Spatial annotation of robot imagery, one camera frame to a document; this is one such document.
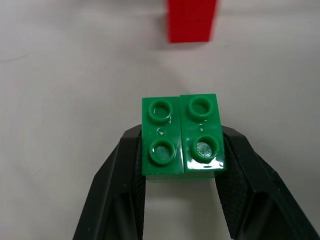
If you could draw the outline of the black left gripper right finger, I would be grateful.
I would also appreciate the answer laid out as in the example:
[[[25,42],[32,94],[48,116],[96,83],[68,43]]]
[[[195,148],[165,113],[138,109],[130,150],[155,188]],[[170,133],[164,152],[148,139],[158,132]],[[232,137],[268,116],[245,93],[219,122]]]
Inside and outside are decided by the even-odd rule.
[[[320,240],[279,174],[248,139],[224,126],[227,170],[215,177],[232,240]]]

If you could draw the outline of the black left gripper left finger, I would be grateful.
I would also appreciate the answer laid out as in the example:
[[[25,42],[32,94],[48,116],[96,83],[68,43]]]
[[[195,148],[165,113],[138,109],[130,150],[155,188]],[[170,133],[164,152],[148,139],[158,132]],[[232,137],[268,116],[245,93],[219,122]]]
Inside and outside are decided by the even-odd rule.
[[[141,125],[124,132],[95,174],[72,240],[143,240]]]

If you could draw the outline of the green studded building block cube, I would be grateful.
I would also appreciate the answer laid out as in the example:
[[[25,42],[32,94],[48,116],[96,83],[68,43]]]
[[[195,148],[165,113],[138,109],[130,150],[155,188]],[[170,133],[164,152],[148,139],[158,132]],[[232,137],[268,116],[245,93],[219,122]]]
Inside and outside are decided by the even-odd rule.
[[[216,94],[144,97],[141,139],[148,181],[209,180],[227,170]]]

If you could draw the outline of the red building block cube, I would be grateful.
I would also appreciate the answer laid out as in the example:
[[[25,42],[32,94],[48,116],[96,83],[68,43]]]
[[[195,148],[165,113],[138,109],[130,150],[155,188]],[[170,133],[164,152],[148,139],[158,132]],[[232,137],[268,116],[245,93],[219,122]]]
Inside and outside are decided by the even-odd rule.
[[[169,43],[201,43],[211,38],[219,0],[165,0]]]

